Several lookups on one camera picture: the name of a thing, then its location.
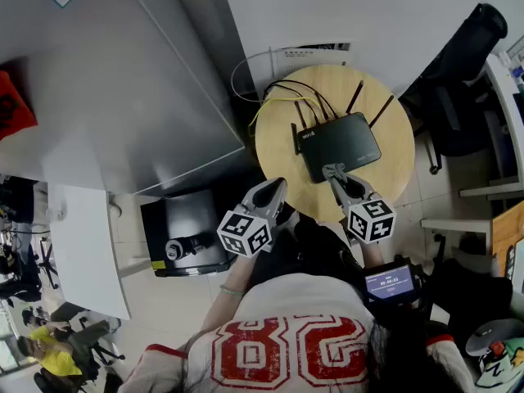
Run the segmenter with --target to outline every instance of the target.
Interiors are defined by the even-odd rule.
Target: wooden tabletop
[[[286,77],[312,86],[322,93],[339,116],[346,114],[351,97],[360,82],[364,87],[351,112],[362,112],[368,123],[386,103],[391,92],[372,76],[342,65],[315,65],[298,70]],[[294,83],[282,83],[305,97],[314,94],[308,88]],[[273,88],[268,98],[296,97],[294,92]],[[311,110],[301,104],[308,127],[314,125]],[[317,117],[324,122],[322,113]],[[299,116],[293,102],[275,101],[260,112],[256,123],[256,153],[267,179],[284,177],[287,180],[286,202],[301,213],[321,222],[337,222],[344,215],[337,205],[328,182],[313,183],[302,155],[295,155],[291,123],[301,131]],[[382,157],[351,171],[367,180],[383,197],[395,202],[408,184],[413,172],[415,145],[408,116],[394,99],[373,126],[373,134]]]
[[[493,255],[497,255],[500,276],[506,272],[506,256],[510,246],[524,238],[524,201],[493,220]]]

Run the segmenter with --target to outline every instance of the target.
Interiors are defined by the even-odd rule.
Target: handheld display screen
[[[378,298],[389,298],[412,291],[414,287],[409,266],[369,275],[366,277],[366,288]]]

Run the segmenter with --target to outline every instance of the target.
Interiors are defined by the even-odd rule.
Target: red bag
[[[38,125],[9,79],[9,74],[0,71],[0,140],[21,129]]]

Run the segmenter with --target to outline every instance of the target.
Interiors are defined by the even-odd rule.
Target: white desk
[[[120,278],[150,267],[151,262],[118,269],[107,193],[50,185],[49,208],[64,212],[63,221],[51,223],[50,229],[65,299],[86,309],[130,319]]]
[[[474,197],[479,195],[494,195],[506,192],[518,192],[524,190],[524,124],[517,103],[513,98],[514,93],[518,93],[518,88],[513,81],[508,69],[506,69],[499,59],[490,54],[485,63],[485,70],[488,78],[493,84],[493,89],[499,97],[499,102],[508,123],[509,134],[513,143],[515,159],[517,160],[518,176],[509,180],[512,182],[498,184],[489,187],[477,187],[474,189],[463,189],[459,192],[461,197]]]

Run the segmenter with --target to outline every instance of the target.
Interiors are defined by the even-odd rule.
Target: bracelet
[[[246,293],[242,291],[233,291],[226,288],[224,285],[220,286],[220,290],[225,292],[226,294],[231,294],[232,296],[245,296]]]

